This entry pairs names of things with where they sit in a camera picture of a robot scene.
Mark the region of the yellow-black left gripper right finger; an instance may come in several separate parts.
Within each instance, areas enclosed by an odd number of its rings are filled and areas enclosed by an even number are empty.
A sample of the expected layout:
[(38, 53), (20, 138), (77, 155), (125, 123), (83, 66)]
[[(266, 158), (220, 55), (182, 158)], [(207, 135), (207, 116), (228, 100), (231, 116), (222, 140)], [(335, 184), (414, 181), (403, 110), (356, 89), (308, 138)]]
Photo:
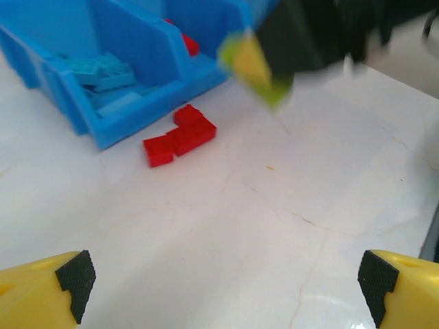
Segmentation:
[(438, 264), (366, 250), (358, 283), (376, 328), (438, 329)]

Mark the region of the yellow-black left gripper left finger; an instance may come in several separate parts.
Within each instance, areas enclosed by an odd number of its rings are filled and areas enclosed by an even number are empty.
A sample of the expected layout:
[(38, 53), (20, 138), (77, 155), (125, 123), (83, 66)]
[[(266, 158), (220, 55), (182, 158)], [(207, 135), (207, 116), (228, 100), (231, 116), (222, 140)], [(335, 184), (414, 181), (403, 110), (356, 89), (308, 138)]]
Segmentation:
[(1, 271), (1, 327), (77, 328), (96, 280), (89, 251)]

